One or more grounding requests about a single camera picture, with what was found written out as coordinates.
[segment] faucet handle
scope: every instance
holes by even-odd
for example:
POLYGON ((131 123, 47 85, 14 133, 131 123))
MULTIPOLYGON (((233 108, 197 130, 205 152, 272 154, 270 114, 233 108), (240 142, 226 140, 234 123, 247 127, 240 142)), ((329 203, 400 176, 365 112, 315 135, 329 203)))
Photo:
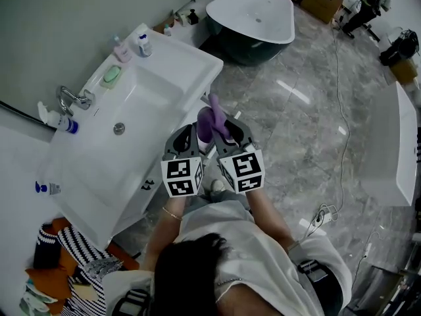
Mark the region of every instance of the faucet handle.
POLYGON ((89 90, 84 89, 84 96, 87 98, 84 103, 91 105, 95 102, 95 94, 91 93, 89 90))

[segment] green soap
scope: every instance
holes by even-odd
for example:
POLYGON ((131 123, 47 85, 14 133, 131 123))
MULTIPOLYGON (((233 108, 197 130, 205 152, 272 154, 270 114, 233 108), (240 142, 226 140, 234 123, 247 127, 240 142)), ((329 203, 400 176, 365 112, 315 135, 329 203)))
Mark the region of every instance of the green soap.
POLYGON ((111 82, 120 74, 121 68, 119 66, 112 66, 104 75, 104 82, 111 82))

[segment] white shoe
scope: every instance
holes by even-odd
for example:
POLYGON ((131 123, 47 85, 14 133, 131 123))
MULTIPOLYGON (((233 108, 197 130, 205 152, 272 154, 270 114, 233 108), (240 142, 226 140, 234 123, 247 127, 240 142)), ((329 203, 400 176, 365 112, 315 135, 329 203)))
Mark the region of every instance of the white shoe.
POLYGON ((215 179, 212 181, 212 184, 210 185, 210 190, 212 192, 221 192, 225 190, 225 185, 221 180, 215 179))

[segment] bracelet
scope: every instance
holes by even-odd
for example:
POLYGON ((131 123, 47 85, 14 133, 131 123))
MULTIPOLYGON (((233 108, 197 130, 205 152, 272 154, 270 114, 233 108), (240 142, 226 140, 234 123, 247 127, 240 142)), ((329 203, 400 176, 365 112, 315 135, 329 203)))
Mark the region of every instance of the bracelet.
POLYGON ((179 221, 182 221, 183 218, 177 217, 175 214, 172 214, 169 210, 167 210, 165 207, 162 208, 164 210, 165 213, 168 213, 169 215, 171 215, 171 217, 173 217, 174 219, 177 219, 179 221))

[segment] woman's left arm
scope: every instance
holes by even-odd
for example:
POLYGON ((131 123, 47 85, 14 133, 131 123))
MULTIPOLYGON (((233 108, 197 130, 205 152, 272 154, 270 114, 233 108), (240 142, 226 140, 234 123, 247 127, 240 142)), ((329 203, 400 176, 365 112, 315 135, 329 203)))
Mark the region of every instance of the woman's left arm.
POLYGON ((164 206, 166 211, 162 210, 147 245, 145 262, 140 266, 141 270, 155 271, 159 254, 167 245, 174 242, 180 232, 181 218, 185 206, 186 197, 171 197, 168 199, 164 206))

